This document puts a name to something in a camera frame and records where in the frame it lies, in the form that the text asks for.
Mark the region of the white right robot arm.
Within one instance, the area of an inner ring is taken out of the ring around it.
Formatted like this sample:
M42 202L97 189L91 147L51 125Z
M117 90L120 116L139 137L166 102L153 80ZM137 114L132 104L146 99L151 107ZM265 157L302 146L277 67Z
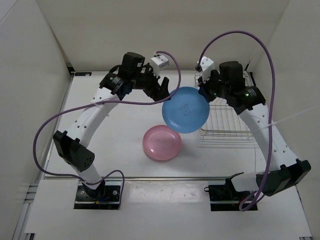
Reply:
M243 192L258 190L270 197L300 183L311 165L308 160L299 160L273 125L259 88L246 85L243 66L238 61L227 61L216 70L214 61L203 57L196 70L202 73L197 80L198 93L209 103L216 98L226 100L250 130L266 161L267 169L263 172L239 173L228 178L226 197L236 200Z

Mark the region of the blue plastic plate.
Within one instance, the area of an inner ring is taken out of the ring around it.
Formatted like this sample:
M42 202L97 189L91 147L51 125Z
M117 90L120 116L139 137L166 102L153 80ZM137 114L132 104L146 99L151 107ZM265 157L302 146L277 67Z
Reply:
M210 104L194 87L183 86L162 105L165 124L180 134L199 130L210 114Z

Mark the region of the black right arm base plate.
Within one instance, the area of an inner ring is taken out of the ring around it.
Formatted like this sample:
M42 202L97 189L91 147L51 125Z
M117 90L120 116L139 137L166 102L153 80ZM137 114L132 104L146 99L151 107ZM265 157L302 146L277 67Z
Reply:
M203 190L209 194L211 212L239 212L240 203L251 194L249 191L229 194L224 185L208 185Z

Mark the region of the pink plastic plate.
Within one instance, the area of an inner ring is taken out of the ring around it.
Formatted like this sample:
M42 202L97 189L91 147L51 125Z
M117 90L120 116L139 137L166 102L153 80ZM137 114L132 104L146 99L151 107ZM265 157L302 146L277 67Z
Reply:
M156 125L146 131L142 138L145 154L155 161L169 161L176 157L182 148L178 132L166 125Z

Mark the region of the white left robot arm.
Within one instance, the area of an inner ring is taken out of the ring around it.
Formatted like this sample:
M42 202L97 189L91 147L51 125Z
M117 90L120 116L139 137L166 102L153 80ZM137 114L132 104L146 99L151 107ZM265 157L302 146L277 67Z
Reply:
M95 201L106 198L105 181L88 150L90 140L110 111L132 90L143 90L154 102L167 98L169 79L159 83L160 71L169 64L164 55L155 55L150 62L134 52L127 52L120 65L109 70L92 98L93 106L83 110L64 132L56 131L53 141L58 155L82 178L85 193Z

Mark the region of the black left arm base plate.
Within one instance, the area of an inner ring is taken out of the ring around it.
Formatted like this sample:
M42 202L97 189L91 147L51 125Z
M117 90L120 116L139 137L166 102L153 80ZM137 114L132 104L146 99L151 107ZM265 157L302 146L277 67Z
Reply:
M105 180L97 189L77 184L75 210L119 210L122 204L124 180Z

